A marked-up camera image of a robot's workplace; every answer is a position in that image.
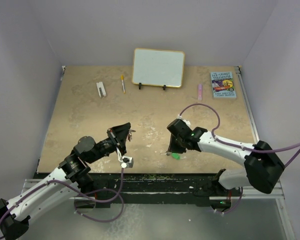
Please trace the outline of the key with green tag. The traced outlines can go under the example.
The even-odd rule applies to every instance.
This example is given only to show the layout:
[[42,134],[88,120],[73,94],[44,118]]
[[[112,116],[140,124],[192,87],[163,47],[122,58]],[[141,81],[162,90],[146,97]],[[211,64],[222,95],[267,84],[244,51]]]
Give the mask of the key with green tag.
[[174,152],[170,152],[170,151],[162,152],[162,153],[160,153],[160,155],[170,156],[175,160],[180,160],[181,159],[181,156],[178,153],[174,153]]

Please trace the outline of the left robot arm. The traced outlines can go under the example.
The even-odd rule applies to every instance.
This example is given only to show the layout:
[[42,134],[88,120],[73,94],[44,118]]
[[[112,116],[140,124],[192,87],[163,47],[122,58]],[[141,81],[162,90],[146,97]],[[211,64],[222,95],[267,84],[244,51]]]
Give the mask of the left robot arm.
[[16,240],[44,210],[49,210],[75,195],[88,198],[96,189],[89,164],[116,153],[124,169],[133,162],[125,157],[126,142],[130,139],[131,124],[110,127],[107,138],[96,142],[91,136],[81,137],[70,154],[39,183],[5,200],[0,199],[0,239]]

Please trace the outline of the keyring with tagged keys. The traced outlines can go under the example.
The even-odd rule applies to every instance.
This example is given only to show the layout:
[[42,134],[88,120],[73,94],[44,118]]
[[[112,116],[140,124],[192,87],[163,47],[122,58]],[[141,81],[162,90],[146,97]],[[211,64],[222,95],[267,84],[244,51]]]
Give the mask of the keyring with tagged keys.
[[136,132],[136,131],[133,130],[133,129],[130,129],[130,130],[128,131],[127,140],[128,140],[129,142],[132,140],[132,138],[133,138],[133,133],[135,133],[135,132]]

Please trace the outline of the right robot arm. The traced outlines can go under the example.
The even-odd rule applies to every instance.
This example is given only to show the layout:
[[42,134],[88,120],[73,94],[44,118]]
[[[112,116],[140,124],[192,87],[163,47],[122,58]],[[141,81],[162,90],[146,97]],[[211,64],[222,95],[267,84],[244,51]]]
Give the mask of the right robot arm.
[[190,150],[211,153],[242,166],[241,169],[222,169],[217,173],[212,190],[218,196],[236,187],[253,187],[261,193],[270,194],[285,170],[283,162],[264,141],[252,144],[214,136],[202,127],[191,129],[183,119],[175,119],[167,130],[170,132],[169,152],[183,154]]

